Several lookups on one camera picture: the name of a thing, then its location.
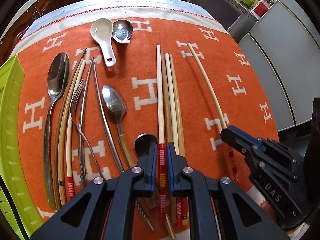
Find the brown wooden chopstick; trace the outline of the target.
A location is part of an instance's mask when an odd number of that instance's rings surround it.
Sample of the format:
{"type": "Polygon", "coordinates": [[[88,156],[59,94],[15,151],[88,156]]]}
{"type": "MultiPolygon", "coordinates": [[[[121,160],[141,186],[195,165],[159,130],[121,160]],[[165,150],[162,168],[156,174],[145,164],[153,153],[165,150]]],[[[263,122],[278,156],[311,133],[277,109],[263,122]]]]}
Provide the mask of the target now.
{"type": "MultiPolygon", "coordinates": [[[[165,118],[165,145],[172,141],[172,122],[171,122],[171,109],[170,109],[170,98],[169,98],[169,88],[168,88],[168,78],[167,70],[165,65],[164,52],[161,50],[161,64],[162,64],[162,84],[163,84],[163,104],[164,104],[164,118],[165,118]]],[[[169,207],[167,208],[167,220],[166,227],[171,239],[175,239],[175,233],[173,229],[173,224],[176,221],[176,211],[175,211],[175,198],[172,198],[169,193],[168,196],[169,207]]]]}

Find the tan wooden chopstick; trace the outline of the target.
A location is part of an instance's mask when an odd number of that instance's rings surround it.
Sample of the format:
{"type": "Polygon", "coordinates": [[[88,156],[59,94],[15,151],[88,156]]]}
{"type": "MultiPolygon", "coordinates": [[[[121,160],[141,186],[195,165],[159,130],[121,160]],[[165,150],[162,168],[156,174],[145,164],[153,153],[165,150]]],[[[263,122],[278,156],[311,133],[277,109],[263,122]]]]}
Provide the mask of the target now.
{"type": "MultiPolygon", "coordinates": [[[[175,113],[176,113],[176,135],[177,135],[177,144],[178,144],[178,150],[176,150],[176,153],[182,157],[185,157],[182,113],[180,108],[180,98],[178,93],[178,85],[177,85],[175,66],[174,66],[172,54],[169,54],[169,59],[170,59],[170,66],[171,66],[171,77],[172,77],[175,113]]],[[[188,198],[182,198],[180,202],[181,202],[180,225],[186,226],[188,224],[188,198]]]]}

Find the steel chopstick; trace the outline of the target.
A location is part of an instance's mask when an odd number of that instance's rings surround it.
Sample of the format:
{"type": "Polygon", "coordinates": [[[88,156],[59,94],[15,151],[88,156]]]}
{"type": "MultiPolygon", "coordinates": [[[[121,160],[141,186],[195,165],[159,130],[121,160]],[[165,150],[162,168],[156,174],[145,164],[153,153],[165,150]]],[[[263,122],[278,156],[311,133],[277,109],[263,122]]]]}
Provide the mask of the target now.
{"type": "MultiPolygon", "coordinates": [[[[86,79],[85,79],[85,85],[84,85],[81,108],[80,108],[80,116],[79,116],[79,129],[80,129],[80,132],[83,132],[83,128],[84,128],[85,108],[86,108],[88,84],[89,84],[89,78],[90,78],[90,74],[91,74],[91,69],[93,67],[93,63],[94,63],[94,58],[91,58],[91,61],[90,61],[90,64],[89,64],[89,69],[87,71],[87,76],[86,76],[86,79]]],[[[81,187],[84,187],[86,185],[85,150],[84,150],[84,139],[83,139],[83,137],[82,137],[80,132],[79,132],[79,137],[78,137],[80,182],[81,182],[81,187]]]]}
{"type": "Polygon", "coordinates": [[[116,167],[117,167],[119,173],[123,173],[124,168],[122,166],[122,163],[120,161],[120,157],[118,155],[116,146],[114,144],[114,140],[112,138],[112,134],[111,134],[108,122],[107,122],[107,117],[106,117],[106,114],[104,111],[103,102],[102,102],[100,91],[99,91],[99,83],[98,83],[97,70],[95,67],[95,63],[93,63],[93,75],[94,75],[94,83],[95,83],[95,90],[96,90],[96,94],[97,94],[98,105],[99,105],[99,109],[100,109],[101,118],[103,121],[103,128],[104,128],[104,131],[105,131],[105,134],[106,134],[106,137],[108,140],[108,144],[109,144],[109,147],[111,150],[111,154],[112,154],[112,157],[113,157],[114,162],[116,164],[116,167]]]}

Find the small dark steel spoon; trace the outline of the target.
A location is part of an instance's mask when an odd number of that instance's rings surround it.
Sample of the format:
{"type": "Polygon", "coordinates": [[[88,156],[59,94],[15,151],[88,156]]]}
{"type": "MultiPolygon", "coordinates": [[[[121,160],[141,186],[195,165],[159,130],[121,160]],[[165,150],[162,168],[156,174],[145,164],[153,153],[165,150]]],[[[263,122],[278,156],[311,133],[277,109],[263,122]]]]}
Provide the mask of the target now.
{"type": "Polygon", "coordinates": [[[137,157],[148,155],[151,143],[158,143],[157,138],[151,133],[140,134],[135,139],[134,149],[137,157]]]}

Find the light bamboo chopstick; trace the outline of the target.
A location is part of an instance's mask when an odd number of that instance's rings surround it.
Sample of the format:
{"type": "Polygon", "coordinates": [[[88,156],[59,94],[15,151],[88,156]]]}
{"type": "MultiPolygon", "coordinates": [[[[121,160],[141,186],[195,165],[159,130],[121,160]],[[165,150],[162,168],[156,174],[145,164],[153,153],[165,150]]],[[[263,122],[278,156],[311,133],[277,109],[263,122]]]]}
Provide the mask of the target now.
{"type": "Polygon", "coordinates": [[[58,179],[58,188],[59,188],[59,202],[63,206],[66,204],[66,191],[65,191],[65,175],[64,175],[64,150],[65,150],[65,137],[66,137],[66,127],[68,119],[68,106],[71,101],[73,89],[75,86],[76,78],[79,73],[79,66],[81,64],[82,57],[78,60],[74,68],[74,73],[71,79],[69,89],[67,90],[66,102],[63,107],[61,126],[59,132],[58,140],[58,152],[57,152],[57,179],[58,179]]]}

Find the steel spoon with wooden handle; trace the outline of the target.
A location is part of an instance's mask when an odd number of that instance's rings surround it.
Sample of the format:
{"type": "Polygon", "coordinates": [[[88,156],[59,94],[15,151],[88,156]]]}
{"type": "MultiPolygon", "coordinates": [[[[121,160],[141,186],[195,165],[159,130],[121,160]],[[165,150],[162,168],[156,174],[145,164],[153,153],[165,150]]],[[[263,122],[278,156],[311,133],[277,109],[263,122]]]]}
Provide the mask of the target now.
{"type": "Polygon", "coordinates": [[[135,167],[136,163],[133,160],[133,157],[129,151],[127,146],[127,141],[125,138],[125,133],[122,126],[122,120],[127,112],[127,106],[125,100],[119,91],[117,91],[111,85],[103,85],[102,87],[102,96],[105,102],[105,105],[109,112],[115,117],[117,130],[118,130],[118,139],[120,143],[120,147],[126,163],[129,168],[135,167]]]}

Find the steel fork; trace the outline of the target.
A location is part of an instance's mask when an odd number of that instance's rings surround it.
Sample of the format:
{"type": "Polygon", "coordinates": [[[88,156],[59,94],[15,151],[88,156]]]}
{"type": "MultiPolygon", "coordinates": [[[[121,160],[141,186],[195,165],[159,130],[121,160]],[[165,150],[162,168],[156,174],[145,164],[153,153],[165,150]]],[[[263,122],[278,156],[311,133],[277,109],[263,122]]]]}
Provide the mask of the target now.
{"type": "MultiPolygon", "coordinates": [[[[71,119],[72,124],[76,127],[76,130],[77,130],[78,133],[80,132],[80,129],[79,129],[79,122],[76,122],[76,108],[77,108],[80,96],[81,96],[81,94],[82,94],[82,92],[84,90],[84,85],[85,85],[84,84],[84,80],[81,79],[80,83],[76,87],[76,90],[75,90],[75,92],[74,92],[74,94],[72,96],[72,99],[71,99],[71,104],[69,106],[69,117],[71,119]]],[[[96,166],[96,168],[98,170],[99,175],[103,178],[104,176],[103,176],[103,174],[102,174],[102,172],[100,170],[100,167],[98,165],[98,162],[97,162],[97,160],[95,158],[92,146],[90,145],[90,143],[89,143],[87,137],[84,135],[84,133],[83,132],[80,132],[80,133],[81,133],[81,135],[82,135],[82,137],[84,139],[84,142],[87,144],[87,146],[89,148],[89,151],[90,151],[90,153],[91,153],[91,155],[93,157],[93,160],[94,160],[94,163],[95,163],[95,166],[96,166]]]]}

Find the dark wooden chopstick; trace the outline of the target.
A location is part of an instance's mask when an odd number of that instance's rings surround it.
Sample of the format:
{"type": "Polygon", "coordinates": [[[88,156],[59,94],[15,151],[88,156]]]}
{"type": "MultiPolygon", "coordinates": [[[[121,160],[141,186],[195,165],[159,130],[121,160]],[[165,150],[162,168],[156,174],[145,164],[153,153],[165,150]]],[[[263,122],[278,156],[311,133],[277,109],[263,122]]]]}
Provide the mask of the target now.
{"type": "Polygon", "coordinates": [[[53,189],[54,189],[54,202],[56,205],[56,210],[59,211],[61,206],[66,202],[66,191],[65,191],[65,179],[64,179],[64,157],[63,151],[65,148],[65,134],[66,134],[66,120],[67,117],[67,102],[68,95],[73,86],[73,81],[75,81],[75,76],[78,73],[78,67],[84,57],[86,48],[80,50],[78,60],[74,66],[71,77],[69,77],[69,71],[67,71],[67,83],[65,91],[62,94],[62,103],[59,110],[58,119],[56,122],[55,129],[55,139],[54,139],[54,150],[53,150],[53,163],[52,163],[52,174],[53,174],[53,189]]]}

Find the large steel spoon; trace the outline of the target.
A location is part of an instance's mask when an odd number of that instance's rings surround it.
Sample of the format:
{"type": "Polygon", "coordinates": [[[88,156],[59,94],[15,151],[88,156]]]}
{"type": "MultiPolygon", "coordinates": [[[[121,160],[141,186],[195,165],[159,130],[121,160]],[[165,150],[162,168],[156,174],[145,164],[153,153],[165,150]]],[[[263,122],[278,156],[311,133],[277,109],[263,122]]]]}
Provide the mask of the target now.
{"type": "Polygon", "coordinates": [[[47,92],[50,97],[50,105],[47,112],[43,137],[43,172],[47,202],[51,209],[55,210],[52,168],[51,168],[51,123],[54,104],[63,95],[69,73],[69,56],[61,52],[53,59],[47,76],[47,92]]]}

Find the short steel soup spoon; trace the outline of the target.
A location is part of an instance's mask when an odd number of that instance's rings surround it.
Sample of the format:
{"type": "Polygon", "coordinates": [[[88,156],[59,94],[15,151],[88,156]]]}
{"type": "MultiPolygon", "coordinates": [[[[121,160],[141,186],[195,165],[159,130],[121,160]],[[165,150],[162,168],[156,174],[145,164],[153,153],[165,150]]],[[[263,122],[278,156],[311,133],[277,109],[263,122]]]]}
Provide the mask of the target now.
{"type": "Polygon", "coordinates": [[[133,33],[132,23],[127,20],[117,20],[113,22],[112,37],[119,43],[130,43],[133,33]]]}

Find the white ceramic soup spoon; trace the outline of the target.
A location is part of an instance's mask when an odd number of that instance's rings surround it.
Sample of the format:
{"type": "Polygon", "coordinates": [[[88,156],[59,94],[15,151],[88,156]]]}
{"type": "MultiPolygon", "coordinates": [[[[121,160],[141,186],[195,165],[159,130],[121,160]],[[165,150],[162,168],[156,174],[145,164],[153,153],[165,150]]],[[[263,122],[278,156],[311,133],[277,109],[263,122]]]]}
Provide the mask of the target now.
{"type": "Polygon", "coordinates": [[[99,44],[106,67],[112,67],[116,64],[116,57],[111,42],[112,31],[113,24],[107,18],[100,18],[94,21],[90,28],[91,37],[99,44]]]}

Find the pale chopstick red handle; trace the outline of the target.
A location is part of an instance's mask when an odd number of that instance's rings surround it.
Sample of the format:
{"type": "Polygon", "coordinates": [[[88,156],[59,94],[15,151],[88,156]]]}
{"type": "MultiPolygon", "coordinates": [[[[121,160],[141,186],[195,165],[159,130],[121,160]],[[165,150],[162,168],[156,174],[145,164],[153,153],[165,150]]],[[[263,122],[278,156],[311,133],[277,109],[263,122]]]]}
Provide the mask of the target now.
{"type": "Polygon", "coordinates": [[[161,221],[166,220],[166,164],[165,164],[165,130],[164,130],[164,109],[163,109],[163,86],[162,86],[162,64],[161,46],[156,46],[157,64],[157,101],[158,101],[158,142],[159,142],[159,189],[161,221]]]}

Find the green plastic utensil tray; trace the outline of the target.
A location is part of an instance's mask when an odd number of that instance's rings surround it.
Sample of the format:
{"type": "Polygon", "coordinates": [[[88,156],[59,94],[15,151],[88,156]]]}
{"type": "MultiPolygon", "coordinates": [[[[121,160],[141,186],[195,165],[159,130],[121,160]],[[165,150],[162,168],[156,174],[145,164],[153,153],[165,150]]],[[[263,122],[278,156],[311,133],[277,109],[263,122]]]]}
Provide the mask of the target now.
{"type": "Polygon", "coordinates": [[[18,145],[18,110],[25,72],[18,55],[1,66],[1,178],[28,236],[42,224],[25,181],[18,145]]]}

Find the grey refrigerator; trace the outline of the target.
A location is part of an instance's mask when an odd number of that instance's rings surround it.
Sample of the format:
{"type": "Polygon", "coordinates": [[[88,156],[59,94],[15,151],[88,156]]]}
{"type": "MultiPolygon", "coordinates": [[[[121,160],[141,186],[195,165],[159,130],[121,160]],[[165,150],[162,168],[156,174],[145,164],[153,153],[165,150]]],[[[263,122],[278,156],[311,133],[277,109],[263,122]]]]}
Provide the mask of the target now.
{"type": "Polygon", "coordinates": [[[295,0],[257,16],[235,0],[189,0],[218,20],[253,65],[280,131],[311,119],[319,96],[319,33],[295,0]]]}

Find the orange blanket with H pattern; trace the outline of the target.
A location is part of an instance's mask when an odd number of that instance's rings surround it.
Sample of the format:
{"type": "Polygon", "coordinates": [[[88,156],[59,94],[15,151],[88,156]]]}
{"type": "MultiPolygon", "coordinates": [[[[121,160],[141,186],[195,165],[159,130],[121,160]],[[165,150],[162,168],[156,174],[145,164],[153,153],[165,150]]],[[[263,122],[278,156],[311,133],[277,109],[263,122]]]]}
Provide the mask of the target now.
{"type": "Polygon", "coordinates": [[[199,58],[222,108],[226,124],[254,137],[278,139],[270,103],[246,53],[215,20],[162,7],[109,7],[86,10],[44,24],[14,48],[25,72],[18,112],[20,160],[31,197],[34,232],[54,211],[49,207],[43,177],[44,123],[50,100],[47,75],[60,52],[74,66],[82,55],[95,62],[85,110],[85,135],[92,150],[85,151],[86,175],[92,180],[102,169],[106,178],[118,176],[103,129],[95,84],[112,85],[127,104],[123,128],[129,149],[137,135],[158,133],[156,50],[171,54],[182,112],[188,163],[212,178],[233,175],[228,147],[220,138],[221,125],[199,58]],[[106,67],[100,47],[90,35],[100,18],[128,19],[133,24],[129,44],[113,42],[116,64],[106,67]]]}

